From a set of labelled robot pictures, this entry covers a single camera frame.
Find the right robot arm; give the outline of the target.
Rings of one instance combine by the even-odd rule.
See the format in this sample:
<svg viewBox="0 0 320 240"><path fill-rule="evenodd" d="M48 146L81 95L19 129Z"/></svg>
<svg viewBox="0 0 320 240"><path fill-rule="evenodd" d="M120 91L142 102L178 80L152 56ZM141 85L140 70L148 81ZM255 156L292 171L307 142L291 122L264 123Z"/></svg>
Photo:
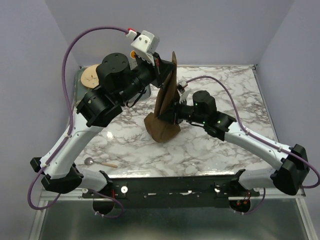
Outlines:
<svg viewBox="0 0 320 240"><path fill-rule="evenodd" d="M237 145L269 164L268 168L241 170L230 183L230 191L241 196L254 188L277 188L294 196L303 184L310 168L306 149L296 144L291 147L251 132L228 114L217 110L216 101L207 91L192 95L192 105L176 101L159 119L178 125L182 121L197 123L213 138Z"/></svg>

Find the brown cloth napkin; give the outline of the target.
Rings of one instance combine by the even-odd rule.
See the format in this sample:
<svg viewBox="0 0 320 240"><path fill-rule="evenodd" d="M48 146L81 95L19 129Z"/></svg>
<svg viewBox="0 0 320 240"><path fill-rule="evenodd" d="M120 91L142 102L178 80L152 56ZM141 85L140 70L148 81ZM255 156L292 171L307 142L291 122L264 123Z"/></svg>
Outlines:
<svg viewBox="0 0 320 240"><path fill-rule="evenodd" d="M157 93L154 111L144 118L144 126L151 138L157 143L165 143L172 140L181 128L171 122L162 120L171 111L173 103L179 100L177 90L177 57L172 52L171 62L174 68L164 81L164 87Z"/></svg>

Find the spoon with wooden handle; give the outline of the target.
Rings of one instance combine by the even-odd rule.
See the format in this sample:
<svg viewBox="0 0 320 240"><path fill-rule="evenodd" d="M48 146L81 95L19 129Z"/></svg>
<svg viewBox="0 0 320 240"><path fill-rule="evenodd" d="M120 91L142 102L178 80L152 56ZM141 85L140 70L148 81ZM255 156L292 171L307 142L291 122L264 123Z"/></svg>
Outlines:
<svg viewBox="0 0 320 240"><path fill-rule="evenodd" d="M98 164L98 165L102 165L102 166L106 166L106 167L110 167L110 168L117 168L118 166L116 164L112 164L112 163L107 163L107 162L98 162L93 160L91 157L87 157L84 160L84 164L86 166L91 166L93 164Z"/></svg>

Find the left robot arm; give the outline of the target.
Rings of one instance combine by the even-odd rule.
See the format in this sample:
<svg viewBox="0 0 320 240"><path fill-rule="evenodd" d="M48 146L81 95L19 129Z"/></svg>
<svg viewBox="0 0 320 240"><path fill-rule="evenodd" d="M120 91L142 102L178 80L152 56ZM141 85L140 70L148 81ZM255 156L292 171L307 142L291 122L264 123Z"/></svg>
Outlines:
<svg viewBox="0 0 320 240"><path fill-rule="evenodd" d="M151 57L154 64L137 57L137 66L131 69L124 54L111 53L96 67L98 86L83 96L69 128L45 156L30 162L34 171L43 175L41 183L47 191L66 194L84 188L101 198L110 194L106 173L77 167L75 160L91 139L121 114L130 99L150 84L161 88L176 68L157 53Z"/></svg>

